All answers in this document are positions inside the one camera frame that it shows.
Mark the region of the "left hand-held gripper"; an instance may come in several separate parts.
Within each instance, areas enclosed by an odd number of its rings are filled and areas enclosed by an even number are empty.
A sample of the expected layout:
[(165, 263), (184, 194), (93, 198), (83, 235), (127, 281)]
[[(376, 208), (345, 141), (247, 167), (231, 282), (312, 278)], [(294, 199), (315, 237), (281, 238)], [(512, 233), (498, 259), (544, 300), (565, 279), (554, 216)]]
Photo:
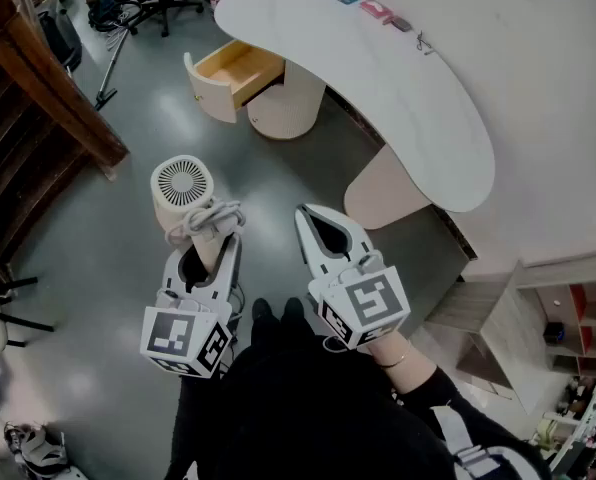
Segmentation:
[(218, 255), (211, 284), (194, 282), (194, 246), (182, 244), (167, 259), (162, 287), (145, 308), (140, 353), (160, 369), (176, 375), (212, 377), (233, 333), (230, 302), (238, 282), (241, 236), (228, 236)]

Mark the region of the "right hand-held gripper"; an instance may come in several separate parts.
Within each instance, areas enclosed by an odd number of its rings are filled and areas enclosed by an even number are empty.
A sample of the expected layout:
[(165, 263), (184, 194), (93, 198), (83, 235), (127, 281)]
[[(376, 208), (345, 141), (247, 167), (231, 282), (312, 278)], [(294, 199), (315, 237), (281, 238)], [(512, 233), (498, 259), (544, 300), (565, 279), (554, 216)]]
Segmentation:
[(308, 285), (318, 316), (345, 348), (365, 346), (398, 330), (411, 313), (409, 301), (397, 269), (384, 264), (364, 228), (317, 204), (299, 205), (294, 221), (310, 269), (321, 269), (327, 259), (357, 259)]

